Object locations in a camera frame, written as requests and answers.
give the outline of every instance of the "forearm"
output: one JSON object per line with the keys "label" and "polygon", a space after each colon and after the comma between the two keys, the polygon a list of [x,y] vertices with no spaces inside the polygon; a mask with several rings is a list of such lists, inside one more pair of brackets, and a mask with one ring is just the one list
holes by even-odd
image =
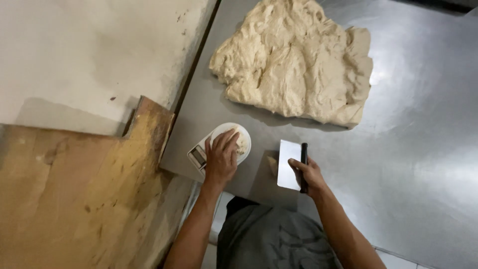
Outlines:
{"label": "forearm", "polygon": [[372,245],[349,220],[328,186],[312,197],[329,243],[345,269],[385,268]]}
{"label": "forearm", "polygon": [[191,213],[173,243],[165,269],[199,269],[206,252],[220,188],[202,186]]}

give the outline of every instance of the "wooden board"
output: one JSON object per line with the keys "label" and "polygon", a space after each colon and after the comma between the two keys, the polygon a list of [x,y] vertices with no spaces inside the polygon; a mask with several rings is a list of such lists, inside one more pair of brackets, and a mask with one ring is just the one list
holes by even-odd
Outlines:
{"label": "wooden board", "polygon": [[173,118],[142,97],[123,138],[0,125],[0,266],[155,267],[192,184],[158,169]]}

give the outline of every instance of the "stainless steel table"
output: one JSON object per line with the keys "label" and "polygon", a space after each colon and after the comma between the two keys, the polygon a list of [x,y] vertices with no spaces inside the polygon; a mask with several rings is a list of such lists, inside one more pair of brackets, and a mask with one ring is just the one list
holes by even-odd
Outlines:
{"label": "stainless steel table", "polygon": [[277,187],[266,157],[279,140],[309,154],[351,221],[370,242],[437,268],[478,267],[478,18],[391,0],[324,0],[326,16],[367,27],[372,89],[353,130],[283,118],[224,99],[208,63],[257,0],[222,0],[161,167],[197,181],[186,158],[225,122],[243,125],[252,150],[227,191],[296,209],[312,201]]}

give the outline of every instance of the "left hand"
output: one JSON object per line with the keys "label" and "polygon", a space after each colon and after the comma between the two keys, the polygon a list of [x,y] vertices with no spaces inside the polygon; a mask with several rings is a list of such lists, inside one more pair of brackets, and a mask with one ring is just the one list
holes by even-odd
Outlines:
{"label": "left hand", "polygon": [[212,146],[211,137],[206,139],[207,165],[203,186],[223,191],[236,173],[238,166],[236,142],[239,138],[239,132],[235,135],[232,135],[233,133],[234,129],[231,129],[218,135],[214,139]]}

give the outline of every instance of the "bench scraper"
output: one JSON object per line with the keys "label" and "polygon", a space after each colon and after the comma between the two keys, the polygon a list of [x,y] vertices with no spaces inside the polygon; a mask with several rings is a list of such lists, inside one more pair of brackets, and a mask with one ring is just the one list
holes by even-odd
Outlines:
{"label": "bench scraper", "polygon": [[289,165],[290,158],[307,164],[307,143],[293,143],[281,140],[279,149],[279,168],[277,171],[277,185],[284,188],[307,193],[308,184],[301,171],[295,172]]}

